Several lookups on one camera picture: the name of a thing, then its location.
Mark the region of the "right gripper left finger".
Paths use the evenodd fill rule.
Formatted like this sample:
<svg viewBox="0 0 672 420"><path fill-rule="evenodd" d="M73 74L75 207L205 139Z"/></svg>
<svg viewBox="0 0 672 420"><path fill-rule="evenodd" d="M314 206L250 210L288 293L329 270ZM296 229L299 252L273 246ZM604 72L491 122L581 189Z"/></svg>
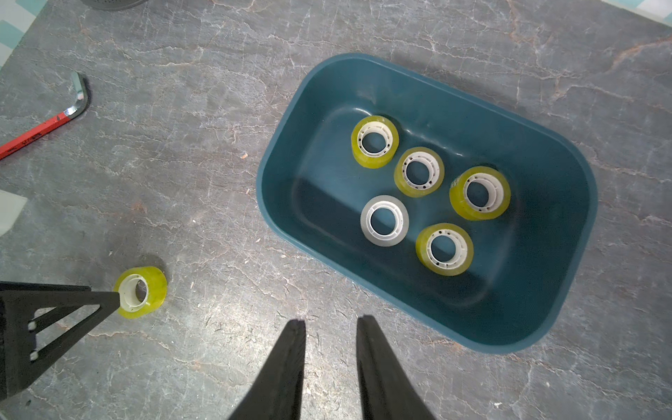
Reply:
<svg viewBox="0 0 672 420"><path fill-rule="evenodd" d="M299 419L306 355L306 323L290 320L232 419Z"/></svg>

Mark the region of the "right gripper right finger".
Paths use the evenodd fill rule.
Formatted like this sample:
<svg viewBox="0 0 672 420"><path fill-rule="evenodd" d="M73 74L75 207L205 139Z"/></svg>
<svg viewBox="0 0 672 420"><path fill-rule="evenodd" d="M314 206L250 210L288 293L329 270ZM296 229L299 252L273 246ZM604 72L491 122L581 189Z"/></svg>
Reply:
<svg viewBox="0 0 672 420"><path fill-rule="evenodd" d="M356 360L363 418L434 418L371 315L357 320Z"/></svg>

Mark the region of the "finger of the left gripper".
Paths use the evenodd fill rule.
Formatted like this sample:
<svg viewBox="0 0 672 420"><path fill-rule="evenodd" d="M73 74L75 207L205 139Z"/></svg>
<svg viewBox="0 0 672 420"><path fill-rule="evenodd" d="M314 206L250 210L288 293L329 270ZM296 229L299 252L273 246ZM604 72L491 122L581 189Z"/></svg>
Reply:
<svg viewBox="0 0 672 420"><path fill-rule="evenodd" d="M37 348L38 333L84 306L95 306L96 311ZM119 307L117 292L94 292L84 285L1 283L1 399L29 388Z"/></svg>

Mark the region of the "yellow tape roll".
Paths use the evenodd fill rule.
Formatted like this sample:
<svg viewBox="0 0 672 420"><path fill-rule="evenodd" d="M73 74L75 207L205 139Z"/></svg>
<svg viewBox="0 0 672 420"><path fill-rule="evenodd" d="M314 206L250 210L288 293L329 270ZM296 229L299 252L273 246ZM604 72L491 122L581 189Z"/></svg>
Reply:
<svg viewBox="0 0 672 420"><path fill-rule="evenodd" d="M367 169L386 166L395 156L399 144L397 127L380 115L360 120L351 135L355 161Z"/></svg>
<svg viewBox="0 0 672 420"><path fill-rule="evenodd" d="M502 216L511 203L509 182L495 169L474 166L453 180L450 201L454 211L469 221L489 221Z"/></svg>
<svg viewBox="0 0 672 420"><path fill-rule="evenodd" d="M474 244L467 231L451 223L423 229L416 240L416 254L425 268L440 276L458 276L474 260Z"/></svg>
<svg viewBox="0 0 672 420"><path fill-rule="evenodd" d="M137 267L124 271L115 283L119 293L118 313L129 320L159 309L167 295L167 280L157 267Z"/></svg>
<svg viewBox="0 0 672 420"><path fill-rule="evenodd" d="M446 168L441 157L427 147L414 147L400 157L394 171L397 188L411 198L421 198L441 187Z"/></svg>

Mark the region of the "white transparent tape roll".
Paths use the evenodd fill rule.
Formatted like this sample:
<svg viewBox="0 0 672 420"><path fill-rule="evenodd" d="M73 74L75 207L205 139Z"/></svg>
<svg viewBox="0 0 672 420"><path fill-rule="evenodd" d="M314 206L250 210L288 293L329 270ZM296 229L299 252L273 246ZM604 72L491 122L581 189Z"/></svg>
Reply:
<svg viewBox="0 0 672 420"><path fill-rule="evenodd" d="M406 238L410 217L406 206L391 195L372 198L360 214L364 236L379 247L393 247Z"/></svg>

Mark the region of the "teal plastic storage box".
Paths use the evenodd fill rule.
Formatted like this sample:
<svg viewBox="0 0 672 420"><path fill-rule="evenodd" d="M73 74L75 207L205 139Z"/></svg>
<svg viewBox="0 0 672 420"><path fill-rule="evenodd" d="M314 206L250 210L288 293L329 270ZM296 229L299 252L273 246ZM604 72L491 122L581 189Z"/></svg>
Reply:
<svg viewBox="0 0 672 420"><path fill-rule="evenodd" d="M423 146L446 168L436 192L411 198L394 164L359 165L351 135L369 116L397 127L399 153ZM467 220L451 205L453 180L474 166L509 182L509 209ZM393 247L362 233L362 209L378 195L406 206L409 230ZM552 327L577 273L598 210L589 164L566 138L420 73L367 54L336 55L311 70L271 138L257 174L257 203L283 239L429 327L482 353L506 354ZM474 244L458 276L416 255L419 233L455 224Z"/></svg>

